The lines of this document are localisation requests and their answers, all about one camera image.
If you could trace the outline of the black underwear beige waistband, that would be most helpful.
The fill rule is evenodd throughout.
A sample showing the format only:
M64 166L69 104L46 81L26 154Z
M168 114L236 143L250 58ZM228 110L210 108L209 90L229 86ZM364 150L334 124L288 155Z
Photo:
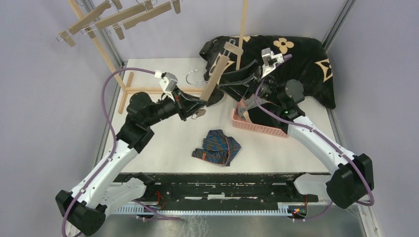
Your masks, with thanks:
M282 109L280 107L272 103L261 104L261 106L265 108L266 110L268 110L269 112L274 113L278 117L280 116L280 113L282 112ZM277 119L271 117L259 107L255 107L248 110L248 115L252 123L264 125L268 127L282 128L281 123Z

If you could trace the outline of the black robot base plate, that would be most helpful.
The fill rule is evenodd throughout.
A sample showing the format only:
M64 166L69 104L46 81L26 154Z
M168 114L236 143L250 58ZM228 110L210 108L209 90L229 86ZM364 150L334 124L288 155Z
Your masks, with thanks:
M154 183L138 198L164 214L291 214L285 205L318 203L292 183L299 173L148 173Z

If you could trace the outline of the grey striped underwear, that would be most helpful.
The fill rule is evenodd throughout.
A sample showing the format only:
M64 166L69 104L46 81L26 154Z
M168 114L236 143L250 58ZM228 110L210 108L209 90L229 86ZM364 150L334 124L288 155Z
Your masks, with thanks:
M245 113L253 108L257 107L256 102L258 102L259 104L263 104L264 101L263 99L260 98L255 98L255 95L252 95L250 98L243 100L242 102L240 102L236 108L236 114L244 120L246 119Z

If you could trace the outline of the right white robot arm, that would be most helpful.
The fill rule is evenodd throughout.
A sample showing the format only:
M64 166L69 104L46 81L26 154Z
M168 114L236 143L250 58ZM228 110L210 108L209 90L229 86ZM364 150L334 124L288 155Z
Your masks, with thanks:
M328 179L304 174L286 186L286 196L298 201L305 194L327 195L340 208L353 204L372 206L372 159L355 154L322 132L300 108L303 84L296 79L278 81L264 66L252 62L237 71L223 73L218 88L244 105L238 116L255 125L275 128L307 148L330 173Z

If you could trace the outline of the navy striped boxer shorts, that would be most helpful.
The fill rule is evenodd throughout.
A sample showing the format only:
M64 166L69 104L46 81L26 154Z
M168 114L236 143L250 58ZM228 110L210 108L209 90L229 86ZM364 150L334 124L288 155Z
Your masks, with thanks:
M241 145L223 130L210 130L203 139L202 147L196 148L191 156L220 166L230 166L241 150Z

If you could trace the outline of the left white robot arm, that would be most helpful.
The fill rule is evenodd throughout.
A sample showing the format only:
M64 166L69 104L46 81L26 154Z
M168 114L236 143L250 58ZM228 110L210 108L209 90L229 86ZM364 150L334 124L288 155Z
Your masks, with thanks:
M206 105L205 100L175 88L157 102L146 92L131 96L127 116L118 133L113 135L112 148L93 170L70 191L61 190L55 197L63 217L62 235L66 236L66 224L79 230L77 236L96 233L106 218L126 203L141 198L148 201L155 196L155 187L148 177L132 177L125 184L110 190L109 187L154 136L151 126L178 115L187 120Z

